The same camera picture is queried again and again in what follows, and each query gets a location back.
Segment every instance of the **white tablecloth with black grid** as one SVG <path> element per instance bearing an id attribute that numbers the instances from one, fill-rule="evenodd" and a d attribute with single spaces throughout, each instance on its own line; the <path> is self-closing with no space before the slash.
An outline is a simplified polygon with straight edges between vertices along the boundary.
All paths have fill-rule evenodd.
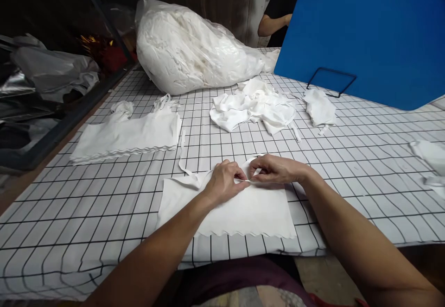
<path id="1" fill-rule="evenodd" d="M 305 91 L 306 84 L 298 81 L 261 77 L 278 91 Z M 232 133 L 213 124 L 213 97 L 236 88 L 174 97 L 189 135 L 189 170 L 208 171 L 224 159 L 243 163 L 255 153 L 293 158 L 310 164 L 397 246 L 445 241 L 445 200 L 423 185 L 423 178 L 435 173 L 408 147 L 418 139 L 445 143 L 444 111 L 426 105 L 405 112 L 342 95 L 330 98 L 337 108 L 337 126 L 319 136 L 305 104 L 292 98 L 303 138 L 297 143 L 290 130 L 271 137 L 262 123 L 241 124 Z M 132 118 L 139 118 L 160 96 L 145 72 L 135 68 L 87 124 L 101 123 L 111 105 L 121 100 L 132 101 Z M 70 153 L 84 128 L 0 218 L 2 299 L 85 299 L 153 232 L 163 179 L 184 175 L 179 149 L 72 166 Z M 296 184 L 286 186 L 297 238 L 200 236 L 190 243 L 180 269 L 271 252 L 323 255 L 326 244 L 317 219 L 299 190 Z"/>

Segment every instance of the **blue panel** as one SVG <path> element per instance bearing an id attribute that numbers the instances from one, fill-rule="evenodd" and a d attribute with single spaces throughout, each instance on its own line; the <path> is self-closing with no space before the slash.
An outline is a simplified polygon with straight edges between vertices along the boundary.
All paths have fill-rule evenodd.
<path id="1" fill-rule="evenodd" d="M 298 0 L 275 73 L 357 75 L 347 94 L 413 110 L 445 94 L 445 0 Z M 341 91 L 350 78 L 314 84 Z"/>

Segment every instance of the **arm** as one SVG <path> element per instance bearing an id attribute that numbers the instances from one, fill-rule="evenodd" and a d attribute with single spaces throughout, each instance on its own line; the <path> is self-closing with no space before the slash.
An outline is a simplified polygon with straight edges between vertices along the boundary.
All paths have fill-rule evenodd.
<path id="1" fill-rule="evenodd" d="M 252 181 L 298 182 L 326 240 L 370 305 L 443 306 L 444 296 L 397 248 L 309 166 L 265 155 L 251 162 Z"/>
<path id="2" fill-rule="evenodd" d="M 224 160 L 215 167 L 204 191 L 134 249 L 84 302 L 93 306 L 151 306 L 181 262 L 205 216 L 247 188 L 234 177 L 247 177 L 238 164 Z"/>
<path id="3" fill-rule="evenodd" d="M 274 34 L 284 26 L 289 26 L 291 22 L 292 14 L 285 15 L 278 19 L 271 19 L 268 15 L 264 14 L 258 26 L 258 36 L 267 37 Z"/>

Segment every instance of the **person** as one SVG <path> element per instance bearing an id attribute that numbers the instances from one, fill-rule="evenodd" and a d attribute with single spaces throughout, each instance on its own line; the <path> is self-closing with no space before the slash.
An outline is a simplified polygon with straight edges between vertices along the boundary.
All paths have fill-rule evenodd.
<path id="1" fill-rule="evenodd" d="M 253 176 L 258 168 L 261 172 Z M 256 182 L 302 186 L 331 251 L 369 305 L 445 306 L 445 297 L 311 167 L 266 154 L 250 163 L 249 176 Z M 218 164 L 204 191 L 124 258 L 84 307 L 151 306 L 205 216 L 249 187 L 249 182 L 237 184 L 234 178 L 247 180 L 237 163 Z M 314 306 L 292 273 L 264 257 L 221 261 L 194 270 L 198 273 L 183 278 L 187 289 L 181 284 L 174 306 Z"/>
<path id="2" fill-rule="evenodd" d="M 270 0 L 258 26 L 258 36 L 270 36 L 267 46 L 281 47 L 297 0 Z"/>

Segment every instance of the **large white plastic bag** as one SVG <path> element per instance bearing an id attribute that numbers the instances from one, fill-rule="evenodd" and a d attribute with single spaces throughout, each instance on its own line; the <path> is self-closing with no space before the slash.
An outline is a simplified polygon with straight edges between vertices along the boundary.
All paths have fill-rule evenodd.
<path id="1" fill-rule="evenodd" d="M 139 62 L 154 84 L 172 95 L 232 86 L 275 67 L 222 25 L 184 6 L 140 0 L 135 21 Z"/>

